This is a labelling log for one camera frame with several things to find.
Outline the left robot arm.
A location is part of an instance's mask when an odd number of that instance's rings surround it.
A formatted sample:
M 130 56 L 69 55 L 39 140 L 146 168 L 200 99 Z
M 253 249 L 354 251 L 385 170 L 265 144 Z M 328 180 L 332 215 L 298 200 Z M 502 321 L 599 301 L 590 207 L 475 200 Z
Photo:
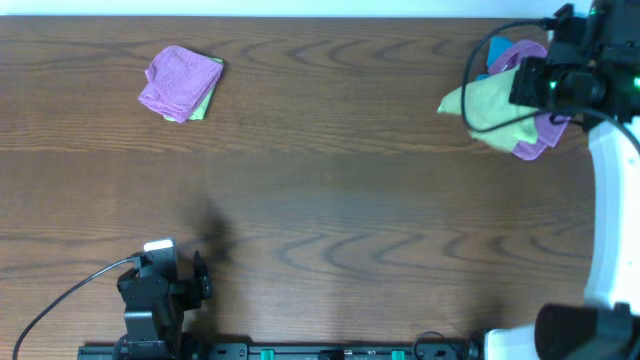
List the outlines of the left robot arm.
M 122 274 L 117 289 L 125 303 L 127 333 L 115 344 L 117 359 L 201 359 L 201 344 L 183 333 L 184 313 L 213 295 L 206 261 L 196 252 L 193 275 L 180 279 L 173 249 L 133 255 L 134 267 Z

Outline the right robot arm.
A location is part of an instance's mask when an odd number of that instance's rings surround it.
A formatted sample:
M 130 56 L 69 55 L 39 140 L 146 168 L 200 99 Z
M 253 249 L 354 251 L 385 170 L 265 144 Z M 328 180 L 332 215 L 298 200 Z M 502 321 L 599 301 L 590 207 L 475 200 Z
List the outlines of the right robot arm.
M 537 25 L 554 33 L 525 61 L 509 101 L 582 116 L 595 175 L 595 235 L 581 306 L 546 304 L 534 324 L 487 332 L 470 358 L 636 359 L 639 356 L 639 4 L 562 6 Z

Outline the green microfiber cloth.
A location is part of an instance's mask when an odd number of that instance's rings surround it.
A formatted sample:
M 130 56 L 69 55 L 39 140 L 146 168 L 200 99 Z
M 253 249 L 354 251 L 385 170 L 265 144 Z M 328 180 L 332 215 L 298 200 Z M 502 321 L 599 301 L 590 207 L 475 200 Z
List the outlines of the green microfiber cloth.
M 518 67 L 482 80 L 468 83 L 465 92 L 465 113 L 468 122 L 485 129 L 517 117 L 536 112 L 535 108 L 514 105 L 509 95 Z M 470 136 L 495 150 L 512 152 L 520 143 L 535 144 L 538 131 L 533 118 L 488 132 L 469 131 Z

